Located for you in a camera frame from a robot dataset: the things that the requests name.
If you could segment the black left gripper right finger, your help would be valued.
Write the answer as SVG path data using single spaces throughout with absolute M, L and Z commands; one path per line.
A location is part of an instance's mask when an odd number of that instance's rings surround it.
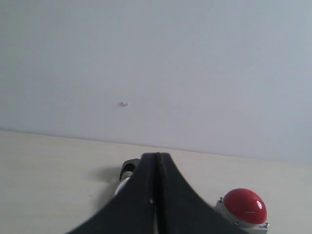
M 244 234 L 188 184 L 168 153 L 156 154 L 156 216 L 160 234 Z

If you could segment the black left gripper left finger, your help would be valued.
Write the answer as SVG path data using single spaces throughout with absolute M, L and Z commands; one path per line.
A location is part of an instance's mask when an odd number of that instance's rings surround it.
M 72 234 L 152 234 L 156 154 L 144 153 L 123 189 Z

